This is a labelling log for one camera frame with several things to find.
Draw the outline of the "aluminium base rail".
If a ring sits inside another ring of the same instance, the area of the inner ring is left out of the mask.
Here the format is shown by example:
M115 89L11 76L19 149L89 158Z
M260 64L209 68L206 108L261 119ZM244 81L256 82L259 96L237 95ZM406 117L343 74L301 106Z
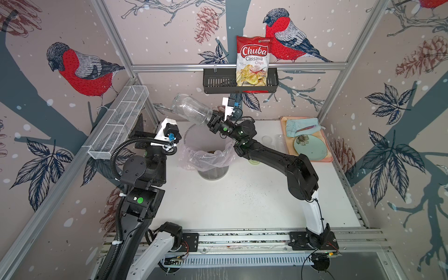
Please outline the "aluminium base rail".
M336 227L332 246L340 253L381 252L390 250L390 244L380 229L364 227ZM239 230L185 230L186 235L198 234L189 241L191 254L245 254L292 253L292 245L308 252L304 229L239 229Z

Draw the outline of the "green lid mung bean jar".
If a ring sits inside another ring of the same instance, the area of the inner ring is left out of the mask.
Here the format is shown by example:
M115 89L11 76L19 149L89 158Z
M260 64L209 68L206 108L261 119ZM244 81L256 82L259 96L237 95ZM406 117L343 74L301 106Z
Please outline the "green lid mung bean jar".
M187 94L178 94L171 103L174 114L198 125L206 126L213 115L213 110Z

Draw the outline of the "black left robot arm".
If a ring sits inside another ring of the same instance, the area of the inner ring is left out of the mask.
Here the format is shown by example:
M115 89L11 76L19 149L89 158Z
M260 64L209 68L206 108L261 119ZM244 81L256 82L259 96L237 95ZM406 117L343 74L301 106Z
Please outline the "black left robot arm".
M135 256L165 194L161 187L166 183L167 157L177 152L181 138L178 127L170 124L157 134L139 132L112 152L110 168L123 188L115 212L115 238L97 280L146 280L169 251L181 247L182 227L166 222L143 254ZM117 158L131 144L143 144L147 154L130 157L118 172Z

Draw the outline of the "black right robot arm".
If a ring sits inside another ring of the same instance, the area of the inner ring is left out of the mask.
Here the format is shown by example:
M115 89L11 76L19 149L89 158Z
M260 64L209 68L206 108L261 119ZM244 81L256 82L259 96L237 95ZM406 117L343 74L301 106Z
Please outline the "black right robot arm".
M324 223L322 216L319 177L306 155L284 154L255 140L257 132L252 119L232 122L214 113L206 125L214 134L220 133L233 139L233 148L238 156L263 163L285 175L289 193L301 201L306 219L307 245L317 250L327 244L331 228Z

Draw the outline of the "teal oval plate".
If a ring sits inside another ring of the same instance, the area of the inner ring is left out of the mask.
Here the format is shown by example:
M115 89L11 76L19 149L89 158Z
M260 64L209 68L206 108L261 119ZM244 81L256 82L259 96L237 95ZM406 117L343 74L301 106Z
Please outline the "teal oval plate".
M313 135L299 135L294 140L294 149L297 154L303 154L310 161L320 161L327 156L325 143Z

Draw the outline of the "dark grey wall shelf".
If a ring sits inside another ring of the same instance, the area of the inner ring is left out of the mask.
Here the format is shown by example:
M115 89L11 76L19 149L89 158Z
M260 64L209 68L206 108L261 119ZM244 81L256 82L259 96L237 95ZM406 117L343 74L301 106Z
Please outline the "dark grey wall shelf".
M230 93L275 93L279 85L276 68L268 69L267 86L253 86L251 84L238 86L235 68L205 68L203 72L203 88L206 94Z

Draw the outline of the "Chuba cassava chips bag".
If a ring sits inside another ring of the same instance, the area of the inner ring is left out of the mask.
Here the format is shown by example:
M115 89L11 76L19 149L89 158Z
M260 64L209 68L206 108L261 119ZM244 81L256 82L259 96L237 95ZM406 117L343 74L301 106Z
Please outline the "Chuba cassava chips bag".
M267 86L272 38L237 36L236 84Z

